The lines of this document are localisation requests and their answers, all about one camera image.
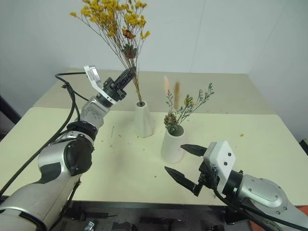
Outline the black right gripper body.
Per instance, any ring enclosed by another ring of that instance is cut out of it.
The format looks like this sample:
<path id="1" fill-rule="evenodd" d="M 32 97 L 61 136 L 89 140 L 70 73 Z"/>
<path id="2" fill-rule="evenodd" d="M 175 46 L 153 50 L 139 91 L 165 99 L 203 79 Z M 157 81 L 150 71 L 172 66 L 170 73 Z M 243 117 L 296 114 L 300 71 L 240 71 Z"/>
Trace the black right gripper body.
<path id="1" fill-rule="evenodd" d="M 216 191 L 220 180 L 217 168 L 212 167 L 208 161 L 203 161 L 199 166 L 199 171 L 200 176 L 193 188 L 193 194 L 199 196 L 203 186 Z"/>

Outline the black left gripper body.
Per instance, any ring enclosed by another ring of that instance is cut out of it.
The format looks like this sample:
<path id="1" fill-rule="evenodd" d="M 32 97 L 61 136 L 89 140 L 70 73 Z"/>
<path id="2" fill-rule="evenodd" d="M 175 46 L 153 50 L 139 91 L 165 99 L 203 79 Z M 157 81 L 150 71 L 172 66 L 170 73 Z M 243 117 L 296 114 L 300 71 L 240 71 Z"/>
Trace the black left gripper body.
<path id="1" fill-rule="evenodd" d="M 118 78 L 113 81 L 110 77 L 103 84 L 103 91 L 116 102 L 123 100 L 127 93 L 124 91 L 125 86 L 127 85 L 127 79 Z"/>

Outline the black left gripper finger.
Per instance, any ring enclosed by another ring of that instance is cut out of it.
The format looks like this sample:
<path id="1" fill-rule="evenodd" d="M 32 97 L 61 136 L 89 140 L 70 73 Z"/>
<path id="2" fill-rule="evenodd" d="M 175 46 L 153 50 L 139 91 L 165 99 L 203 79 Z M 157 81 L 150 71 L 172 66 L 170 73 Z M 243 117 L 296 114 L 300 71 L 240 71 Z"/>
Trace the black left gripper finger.
<path id="1" fill-rule="evenodd" d="M 124 88 L 136 75 L 136 67 L 126 69 L 119 76 L 119 87 Z"/>
<path id="2" fill-rule="evenodd" d="M 129 68 L 123 71 L 114 81 L 115 84 L 128 84 L 133 78 L 133 69 Z"/>

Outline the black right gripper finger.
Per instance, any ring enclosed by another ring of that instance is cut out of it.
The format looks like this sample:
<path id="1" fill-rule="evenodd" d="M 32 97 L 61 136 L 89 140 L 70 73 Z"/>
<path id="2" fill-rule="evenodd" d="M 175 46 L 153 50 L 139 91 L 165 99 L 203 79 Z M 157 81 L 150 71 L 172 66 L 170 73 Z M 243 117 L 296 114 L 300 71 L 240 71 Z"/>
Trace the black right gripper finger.
<path id="1" fill-rule="evenodd" d="M 172 177 L 172 179 L 175 180 L 178 184 L 188 189 L 189 191 L 193 192 L 195 183 L 187 179 L 184 174 L 180 173 L 179 171 L 175 169 L 167 167 L 167 166 L 165 166 L 164 169 Z"/>
<path id="2" fill-rule="evenodd" d="M 180 148 L 198 157 L 204 156 L 207 151 L 206 147 L 199 146 L 196 144 L 183 144 L 180 146 Z"/>

